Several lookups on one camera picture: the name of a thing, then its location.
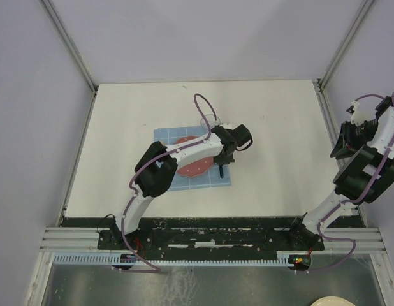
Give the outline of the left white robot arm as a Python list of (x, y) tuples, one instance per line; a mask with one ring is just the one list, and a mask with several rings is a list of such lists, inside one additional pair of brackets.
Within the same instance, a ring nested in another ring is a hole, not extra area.
[(214, 126), (203, 136), (192, 140), (163, 145), (154, 142), (135, 166), (129, 181), (132, 195), (121, 214), (110, 226), (112, 242), (121, 249), (133, 244), (134, 231), (154, 200), (167, 192), (178, 170), (205, 158), (211, 158), (219, 170), (233, 163), (234, 152), (242, 152), (253, 144), (251, 132), (243, 125), (234, 129)]

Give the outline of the blue checked cloth placemat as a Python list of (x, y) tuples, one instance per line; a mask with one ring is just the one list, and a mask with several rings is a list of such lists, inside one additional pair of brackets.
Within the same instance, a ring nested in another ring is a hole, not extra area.
[[(167, 127), (155, 129), (154, 141), (162, 140), (166, 145), (188, 141), (204, 135), (206, 131), (201, 126)], [(219, 176), (219, 167), (213, 164), (203, 175), (187, 178), (175, 174), (169, 191), (201, 189), (211, 187), (226, 187), (231, 185), (231, 176), (227, 166), (223, 166), (224, 178)]]

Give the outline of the pink dotted plate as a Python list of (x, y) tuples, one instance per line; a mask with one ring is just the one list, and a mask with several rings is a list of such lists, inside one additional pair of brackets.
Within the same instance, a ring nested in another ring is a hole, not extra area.
[(187, 178), (197, 177), (203, 175), (213, 165), (213, 163), (213, 157), (205, 157), (179, 168), (177, 170), (177, 174)]

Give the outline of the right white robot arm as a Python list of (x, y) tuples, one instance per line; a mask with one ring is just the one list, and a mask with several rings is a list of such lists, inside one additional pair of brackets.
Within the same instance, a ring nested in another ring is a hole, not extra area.
[(359, 110), (359, 99), (347, 109), (351, 118), (341, 124), (330, 154), (346, 163), (333, 179), (332, 193), (286, 232), (290, 248), (313, 247), (344, 212), (374, 202), (394, 183), (394, 93), (380, 100), (371, 120)]

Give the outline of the clear plastic cup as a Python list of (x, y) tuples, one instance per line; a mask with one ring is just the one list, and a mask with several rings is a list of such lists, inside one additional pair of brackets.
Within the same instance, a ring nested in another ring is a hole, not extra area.
[(205, 131), (208, 131), (215, 126), (221, 125), (221, 120), (218, 116), (216, 117), (214, 114), (206, 114), (201, 118), (200, 125)]

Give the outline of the green handled gold knife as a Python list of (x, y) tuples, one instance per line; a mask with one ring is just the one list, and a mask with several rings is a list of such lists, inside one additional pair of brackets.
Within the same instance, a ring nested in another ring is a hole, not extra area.
[(219, 176), (220, 178), (224, 178), (224, 171), (223, 171), (223, 165), (219, 165)]

